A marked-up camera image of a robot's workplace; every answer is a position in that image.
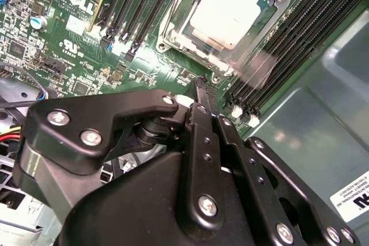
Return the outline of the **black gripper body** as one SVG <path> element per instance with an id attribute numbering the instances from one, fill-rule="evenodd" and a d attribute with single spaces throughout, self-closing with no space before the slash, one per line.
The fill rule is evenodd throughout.
<path id="1" fill-rule="evenodd" d="M 68 215 L 60 245 L 210 245 L 225 228 L 220 139 L 190 123 L 183 153 L 169 152 L 102 186 Z"/>

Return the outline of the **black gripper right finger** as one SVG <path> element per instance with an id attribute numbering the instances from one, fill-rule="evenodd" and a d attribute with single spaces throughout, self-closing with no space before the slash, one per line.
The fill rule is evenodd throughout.
<path id="1" fill-rule="evenodd" d="M 224 230 L 210 245 L 359 245 L 354 231 L 261 139 L 242 140 L 217 109 L 216 89 L 205 86 L 213 112 L 225 181 Z"/>

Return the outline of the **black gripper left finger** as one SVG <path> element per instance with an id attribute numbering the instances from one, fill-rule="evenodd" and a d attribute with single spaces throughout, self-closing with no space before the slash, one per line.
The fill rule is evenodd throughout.
<path id="1" fill-rule="evenodd" d="M 87 195 L 169 152 L 183 153 L 190 123 L 212 127 L 206 78 L 186 95 L 141 90 L 52 99 L 28 110 L 14 178 L 61 223 Z"/>

